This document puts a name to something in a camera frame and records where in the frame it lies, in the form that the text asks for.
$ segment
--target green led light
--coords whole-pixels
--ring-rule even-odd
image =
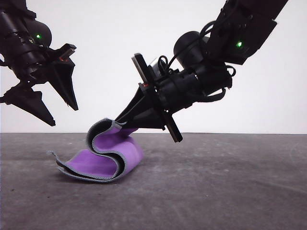
[[[243,42],[238,41],[238,43],[236,44],[237,48],[242,48],[243,47]]]

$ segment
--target folded cloth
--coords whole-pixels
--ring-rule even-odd
[[[99,183],[129,173],[141,162],[143,151],[129,136],[137,129],[122,129],[122,125],[107,118],[94,124],[86,137],[89,150],[81,150],[67,162],[52,152],[59,170],[76,179]]]

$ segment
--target purple cloth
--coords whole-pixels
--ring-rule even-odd
[[[137,129],[122,129],[122,125],[110,119],[94,124],[87,133],[89,150],[82,150],[68,162],[56,156],[59,170],[80,180],[106,183],[114,181],[137,166],[143,151],[129,135]]]

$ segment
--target concrete floor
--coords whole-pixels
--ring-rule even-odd
[[[62,175],[85,134],[1,135],[3,230],[306,230],[307,135],[133,135],[145,158],[111,184]]]

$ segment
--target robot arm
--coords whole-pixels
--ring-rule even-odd
[[[172,114],[194,102],[221,100],[236,74],[225,62],[243,65],[260,49],[286,3],[287,0],[227,0],[216,21],[200,33],[191,31],[178,39],[169,63],[160,56],[147,66],[141,54],[134,55],[132,60],[143,83],[116,121],[126,128],[165,130],[167,126],[174,141],[180,142],[182,135]],[[183,71],[170,68],[175,59]]]
[[[75,64],[69,58],[76,47],[49,48],[51,32],[35,18],[25,0],[0,0],[0,53],[4,56],[0,65],[9,67],[20,80],[0,97],[0,103],[13,104],[54,126],[42,92],[32,87],[49,81],[63,100],[78,110],[71,79]]]

